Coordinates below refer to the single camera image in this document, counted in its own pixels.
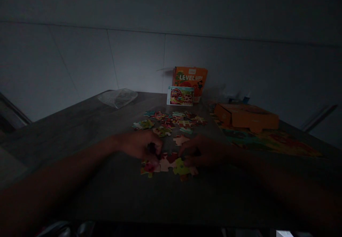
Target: orange puzzle box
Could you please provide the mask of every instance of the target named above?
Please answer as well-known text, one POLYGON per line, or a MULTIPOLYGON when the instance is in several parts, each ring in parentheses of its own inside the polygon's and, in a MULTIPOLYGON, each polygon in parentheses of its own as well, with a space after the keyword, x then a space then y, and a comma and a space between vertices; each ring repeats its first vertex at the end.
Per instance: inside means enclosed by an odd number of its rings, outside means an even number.
POLYGON ((175 67, 172 86, 194 88, 194 103, 199 103, 206 83, 208 70, 197 67, 175 67))

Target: small puzzle picture card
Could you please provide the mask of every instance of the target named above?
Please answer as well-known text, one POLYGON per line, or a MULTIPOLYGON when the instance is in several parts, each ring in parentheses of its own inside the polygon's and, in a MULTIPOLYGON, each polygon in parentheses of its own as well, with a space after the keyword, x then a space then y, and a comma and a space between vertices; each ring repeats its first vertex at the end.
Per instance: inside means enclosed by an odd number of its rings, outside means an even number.
POLYGON ((167 90, 168 105, 193 105, 193 88, 169 86, 167 90))

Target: forearm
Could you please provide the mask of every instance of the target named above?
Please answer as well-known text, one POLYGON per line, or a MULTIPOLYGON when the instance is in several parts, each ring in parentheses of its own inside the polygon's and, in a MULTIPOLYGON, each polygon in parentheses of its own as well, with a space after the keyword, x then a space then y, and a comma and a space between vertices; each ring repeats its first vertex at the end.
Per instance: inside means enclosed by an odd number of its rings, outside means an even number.
POLYGON ((304 218, 316 233, 335 233, 340 228, 341 201, 333 193, 240 149, 227 147, 227 160, 254 176, 287 208, 304 218))
POLYGON ((0 231, 3 228, 10 231, 10 235, 20 235, 40 222, 94 172, 115 150, 114 145, 105 139, 2 191, 0 231))

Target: cardboard box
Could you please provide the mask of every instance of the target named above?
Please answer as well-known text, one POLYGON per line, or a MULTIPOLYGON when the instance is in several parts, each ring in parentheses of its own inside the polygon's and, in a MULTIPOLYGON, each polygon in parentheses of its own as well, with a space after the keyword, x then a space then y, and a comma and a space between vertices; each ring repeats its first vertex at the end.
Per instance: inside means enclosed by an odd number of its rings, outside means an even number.
POLYGON ((278 129, 279 116, 254 105, 217 104, 214 113, 225 124, 249 128, 260 133, 264 128, 278 129))
POLYGON ((175 67, 173 70, 172 86, 194 88, 194 103, 199 103, 206 83, 208 70, 197 67, 175 67))

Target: small bottle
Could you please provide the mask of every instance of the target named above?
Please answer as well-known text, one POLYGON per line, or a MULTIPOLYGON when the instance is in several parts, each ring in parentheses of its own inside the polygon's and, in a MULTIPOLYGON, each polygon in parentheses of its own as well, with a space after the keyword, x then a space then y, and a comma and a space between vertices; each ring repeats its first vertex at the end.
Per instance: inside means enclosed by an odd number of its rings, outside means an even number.
POLYGON ((249 98, 250 98, 250 91, 249 91, 248 95, 243 98, 242 103, 248 104, 249 98))

